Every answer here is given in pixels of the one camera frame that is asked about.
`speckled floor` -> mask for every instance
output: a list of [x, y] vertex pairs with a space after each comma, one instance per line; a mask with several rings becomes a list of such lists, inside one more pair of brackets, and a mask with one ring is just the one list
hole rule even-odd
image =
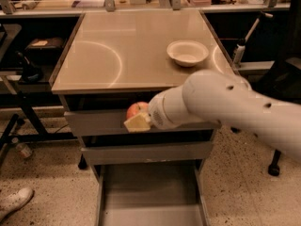
[[[0, 132], [9, 113], [0, 110]], [[43, 117], [49, 131], [66, 122]], [[27, 122], [23, 132], [32, 133]], [[80, 146], [76, 140], [30, 143], [34, 154], [23, 160], [13, 148], [2, 153], [0, 198], [24, 186], [35, 196], [23, 209], [9, 215], [1, 225], [94, 225], [97, 182], [90, 169], [79, 170]], [[281, 173], [267, 173], [273, 149], [254, 136], [233, 134], [222, 127], [214, 139], [214, 150], [202, 172], [203, 195], [212, 226], [298, 226], [301, 222], [301, 167], [282, 155]]]

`workbench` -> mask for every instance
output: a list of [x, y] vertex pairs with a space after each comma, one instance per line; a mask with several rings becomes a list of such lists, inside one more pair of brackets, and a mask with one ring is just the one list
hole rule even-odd
[[[197, 10], [86, 13], [52, 76], [52, 92], [99, 181], [96, 225], [208, 225], [201, 168], [219, 124], [129, 134], [127, 108], [181, 85], [189, 74], [233, 73]], [[196, 40], [209, 57], [179, 67], [166, 53], [174, 40]]]

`cabinet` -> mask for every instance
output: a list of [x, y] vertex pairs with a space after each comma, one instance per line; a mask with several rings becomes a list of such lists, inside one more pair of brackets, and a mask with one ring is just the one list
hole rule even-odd
[[[71, 39], [52, 92], [99, 180], [97, 225], [207, 225], [200, 172], [219, 126], [129, 134], [123, 125], [132, 103], [181, 85], [196, 70], [233, 73], [201, 13], [86, 13]], [[211, 55], [181, 68], [166, 54], [174, 40], [200, 41]]]

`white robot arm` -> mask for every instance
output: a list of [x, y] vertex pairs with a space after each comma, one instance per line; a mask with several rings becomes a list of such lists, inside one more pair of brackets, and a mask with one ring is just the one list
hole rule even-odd
[[210, 70], [193, 73], [182, 86], [156, 95], [149, 103], [149, 114], [159, 129], [196, 121], [242, 129], [301, 161], [301, 105], [263, 96], [237, 75]]

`shoe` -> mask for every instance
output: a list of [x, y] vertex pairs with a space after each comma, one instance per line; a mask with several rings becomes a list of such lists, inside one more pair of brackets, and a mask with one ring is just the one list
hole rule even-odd
[[24, 207], [33, 196], [34, 190], [30, 187], [25, 187], [16, 193], [8, 195], [3, 200], [0, 200], [0, 222], [9, 213]]

